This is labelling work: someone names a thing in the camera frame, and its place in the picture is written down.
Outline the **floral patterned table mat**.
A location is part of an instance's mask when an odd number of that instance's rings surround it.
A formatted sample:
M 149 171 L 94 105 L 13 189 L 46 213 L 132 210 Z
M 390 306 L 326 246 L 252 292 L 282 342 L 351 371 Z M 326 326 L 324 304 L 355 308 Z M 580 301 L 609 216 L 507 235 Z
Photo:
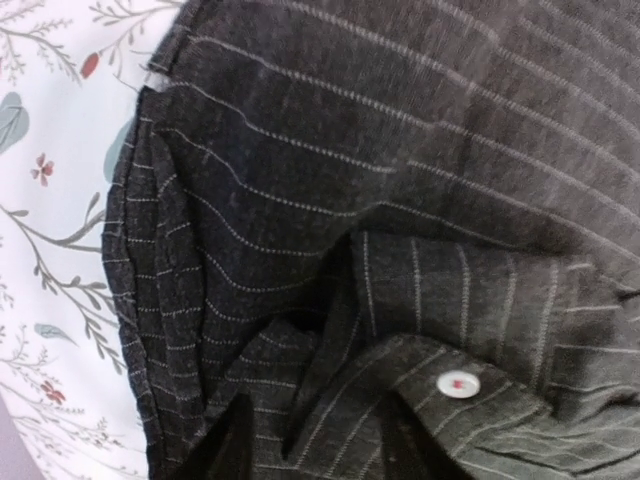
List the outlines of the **floral patterned table mat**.
M 1 402 L 48 479 L 143 479 L 101 262 L 106 197 L 177 1 L 1 5 Z

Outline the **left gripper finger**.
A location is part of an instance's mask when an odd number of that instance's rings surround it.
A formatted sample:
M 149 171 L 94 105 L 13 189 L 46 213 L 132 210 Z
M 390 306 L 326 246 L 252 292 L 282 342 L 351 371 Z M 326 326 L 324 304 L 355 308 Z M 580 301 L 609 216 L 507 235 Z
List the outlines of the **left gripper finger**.
M 237 394 L 184 463 L 185 479 L 251 479 L 254 407 Z

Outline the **black striped garment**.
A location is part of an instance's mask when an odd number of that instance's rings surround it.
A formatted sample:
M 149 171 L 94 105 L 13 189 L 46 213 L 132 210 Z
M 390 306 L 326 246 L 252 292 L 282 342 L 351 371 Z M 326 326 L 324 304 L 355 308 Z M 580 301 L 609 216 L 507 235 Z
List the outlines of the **black striped garment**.
M 639 5 L 188 1 L 103 262 L 148 475 L 639 475 Z

